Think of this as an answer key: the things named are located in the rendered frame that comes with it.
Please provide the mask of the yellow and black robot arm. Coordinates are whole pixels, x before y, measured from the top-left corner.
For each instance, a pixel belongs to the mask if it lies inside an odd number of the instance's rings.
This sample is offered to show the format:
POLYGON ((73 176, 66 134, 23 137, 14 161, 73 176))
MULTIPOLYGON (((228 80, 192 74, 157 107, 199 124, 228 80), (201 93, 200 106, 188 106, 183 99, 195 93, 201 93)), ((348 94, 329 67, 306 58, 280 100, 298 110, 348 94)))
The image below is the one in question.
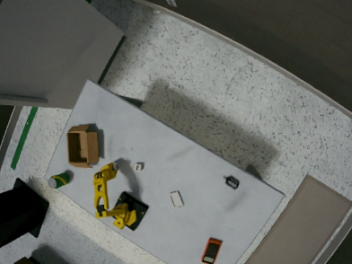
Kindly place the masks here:
POLYGON ((94 186, 94 207, 97 210, 96 218, 108 217, 108 216, 115 216, 117 219, 114 222, 119 228, 122 228, 125 224, 131 226, 132 223, 136 221, 136 210, 132 210, 128 212, 128 204, 119 204, 118 206, 112 208, 112 210, 105 211, 110 208, 109 204, 109 196, 108 196, 108 189, 107 189, 107 179, 109 177, 108 170, 102 170, 102 172, 96 172, 93 175, 93 186, 94 186), (98 186, 97 186, 98 185, 98 186), (104 200, 104 205, 100 205, 101 197, 104 200), (117 209, 117 210, 116 210, 117 209), (120 216, 121 215, 121 216, 120 216), (126 219, 125 219, 126 218, 126 219))

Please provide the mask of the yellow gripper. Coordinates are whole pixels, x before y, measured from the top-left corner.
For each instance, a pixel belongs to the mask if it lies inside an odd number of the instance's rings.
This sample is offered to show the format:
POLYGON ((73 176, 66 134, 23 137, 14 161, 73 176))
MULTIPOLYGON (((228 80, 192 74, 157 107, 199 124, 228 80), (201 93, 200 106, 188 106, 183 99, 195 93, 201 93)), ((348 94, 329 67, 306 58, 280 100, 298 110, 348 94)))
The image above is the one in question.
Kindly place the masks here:
POLYGON ((112 164, 114 164, 114 163, 109 163, 109 164, 107 164, 106 166, 104 166, 104 167, 101 168, 101 170, 102 170, 102 169, 106 169, 106 170, 108 170, 109 173, 110 173, 110 176, 105 178, 105 179, 107 179, 107 181, 116 178, 117 171, 113 171, 113 170, 111 169, 111 168, 112 168, 112 164))

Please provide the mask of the green drink can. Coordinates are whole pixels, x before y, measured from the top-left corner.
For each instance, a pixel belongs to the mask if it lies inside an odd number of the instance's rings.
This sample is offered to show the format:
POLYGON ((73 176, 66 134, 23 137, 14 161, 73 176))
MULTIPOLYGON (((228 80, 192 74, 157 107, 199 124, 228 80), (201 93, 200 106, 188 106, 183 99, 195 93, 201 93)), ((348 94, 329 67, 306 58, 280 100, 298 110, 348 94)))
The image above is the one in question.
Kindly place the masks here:
POLYGON ((67 185, 69 183, 69 181, 70 181, 70 178, 69 178, 68 174, 63 172, 63 173, 51 176, 48 179, 48 185, 52 189, 58 189, 60 187, 67 185))

